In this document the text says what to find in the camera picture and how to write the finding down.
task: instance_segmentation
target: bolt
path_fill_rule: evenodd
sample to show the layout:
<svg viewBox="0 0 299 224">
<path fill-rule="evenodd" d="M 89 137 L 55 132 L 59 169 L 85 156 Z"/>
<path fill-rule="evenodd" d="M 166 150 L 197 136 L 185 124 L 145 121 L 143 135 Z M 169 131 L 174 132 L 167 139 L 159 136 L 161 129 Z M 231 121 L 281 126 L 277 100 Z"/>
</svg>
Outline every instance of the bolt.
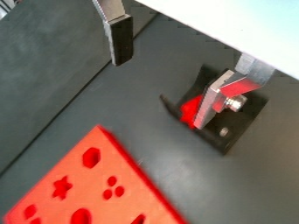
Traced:
<svg viewBox="0 0 299 224">
<path fill-rule="evenodd" d="M 239 112 L 247 100 L 249 98 L 243 94 L 234 96 L 227 99 L 226 108 L 230 108 L 234 112 Z"/>
<path fill-rule="evenodd" d="M 229 133 L 230 133 L 230 129 L 229 129 L 229 128 L 223 128 L 223 129 L 221 130 L 221 132 L 219 132 L 219 135 L 221 135 L 222 137 L 225 137 Z"/>
</svg>

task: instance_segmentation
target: white surface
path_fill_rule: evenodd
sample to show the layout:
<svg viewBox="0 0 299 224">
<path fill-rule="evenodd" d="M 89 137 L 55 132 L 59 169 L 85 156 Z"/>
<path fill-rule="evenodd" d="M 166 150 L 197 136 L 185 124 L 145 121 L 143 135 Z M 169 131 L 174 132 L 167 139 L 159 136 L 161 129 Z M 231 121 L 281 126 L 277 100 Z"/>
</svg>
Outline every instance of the white surface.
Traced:
<svg viewBox="0 0 299 224">
<path fill-rule="evenodd" d="M 0 7 L 0 20 L 2 20 L 2 18 L 6 16 L 6 11 L 2 9 L 2 7 Z"/>
<path fill-rule="evenodd" d="M 299 80 L 299 0 L 137 0 Z"/>
</svg>

